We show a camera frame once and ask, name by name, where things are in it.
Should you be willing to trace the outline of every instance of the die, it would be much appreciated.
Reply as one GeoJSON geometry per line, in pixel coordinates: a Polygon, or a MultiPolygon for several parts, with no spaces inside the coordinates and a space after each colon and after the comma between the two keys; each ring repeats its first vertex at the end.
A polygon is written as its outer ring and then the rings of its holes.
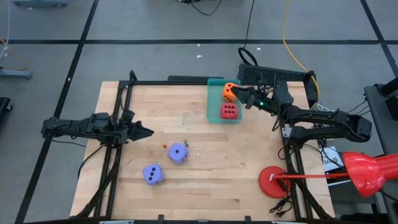
{"type": "Polygon", "coordinates": [[[167,153],[167,156],[176,164],[182,164],[187,155],[187,148],[179,143],[174,143],[173,145],[171,145],[167,153]]]}
{"type": "Polygon", "coordinates": [[[223,90],[223,100],[225,102],[234,103],[236,100],[236,96],[232,93],[232,86],[238,87],[235,83],[226,83],[223,90]]]}
{"type": "Polygon", "coordinates": [[[223,103],[221,105],[221,119],[237,119],[238,107],[234,103],[223,103]]]}
{"type": "Polygon", "coordinates": [[[162,169],[158,164],[146,166],[142,171],[144,179],[148,185],[155,185],[164,179],[162,169]]]}

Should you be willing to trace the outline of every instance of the teal tray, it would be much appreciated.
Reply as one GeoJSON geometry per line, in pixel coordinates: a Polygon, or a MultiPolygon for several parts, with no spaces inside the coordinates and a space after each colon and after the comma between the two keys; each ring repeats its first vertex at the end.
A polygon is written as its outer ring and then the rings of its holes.
{"type": "Polygon", "coordinates": [[[221,119],[221,105],[225,103],[221,96],[223,94],[225,83],[235,83],[241,85],[240,80],[226,80],[222,78],[209,78],[207,81],[207,109],[206,116],[210,123],[223,123],[223,124],[235,124],[242,119],[242,104],[239,100],[235,101],[235,105],[238,108],[238,119],[221,119]]]}

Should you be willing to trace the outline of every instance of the red lamp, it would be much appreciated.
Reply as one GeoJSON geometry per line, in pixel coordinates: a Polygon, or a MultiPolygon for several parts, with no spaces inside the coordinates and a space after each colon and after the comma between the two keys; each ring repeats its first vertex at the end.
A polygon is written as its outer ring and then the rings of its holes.
{"type": "Polygon", "coordinates": [[[288,179],[350,177],[358,192],[368,197],[376,193],[386,180],[398,178],[398,154],[373,158],[358,152],[344,152],[343,161],[347,172],[338,174],[285,175],[280,167],[266,167],[260,172],[259,185],[266,195],[281,198],[287,192],[280,185],[283,183],[289,189],[288,179]]]}

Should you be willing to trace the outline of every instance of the yellow cable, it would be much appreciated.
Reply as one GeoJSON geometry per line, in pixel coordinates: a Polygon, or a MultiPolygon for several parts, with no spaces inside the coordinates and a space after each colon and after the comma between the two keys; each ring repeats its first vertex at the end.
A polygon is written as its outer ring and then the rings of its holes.
{"type": "MultiPolygon", "coordinates": [[[[284,11],[284,18],[282,21],[282,40],[284,41],[284,45],[287,49],[287,51],[289,52],[289,54],[292,56],[292,58],[297,62],[297,64],[305,71],[308,72],[308,69],[306,69],[300,62],[299,60],[297,60],[296,57],[294,57],[294,54],[292,53],[292,51],[290,51],[289,46],[287,46],[286,44],[286,40],[285,40],[285,24],[286,24],[286,14],[287,14],[287,9],[289,8],[289,0],[286,0],[286,5],[285,5],[285,11],[284,11]]],[[[313,83],[315,84],[316,88],[317,88],[317,103],[315,103],[315,106],[318,104],[319,99],[320,99],[320,93],[319,93],[319,86],[317,81],[314,79],[313,76],[311,76],[313,83]]]]}
{"type": "Polygon", "coordinates": [[[27,70],[27,63],[25,62],[24,59],[22,59],[21,57],[18,56],[18,54],[16,54],[16,52],[10,48],[10,46],[6,43],[6,41],[4,41],[2,38],[0,38],[0,42],[2,42],[9,50],[10,52],[12,52],[24,65],[22,68],[3,68],[3,69],[10,69],[10,70],[27,70]]]}

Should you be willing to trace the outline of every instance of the orange die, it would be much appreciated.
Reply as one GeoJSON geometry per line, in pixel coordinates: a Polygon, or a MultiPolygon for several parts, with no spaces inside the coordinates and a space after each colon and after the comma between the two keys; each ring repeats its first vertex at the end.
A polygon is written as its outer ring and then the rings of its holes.
{"type": "Polygon", "coordinates": [[[229,103],[234,103],[236,100],[235,95],[232,93],[231,87],[232,86],[236,86],[238,87],[237,84],[235,83],[226,83],[224,86],[224,90],[223,90],[223,100],[225,102],[229,102],[229,103]]]}

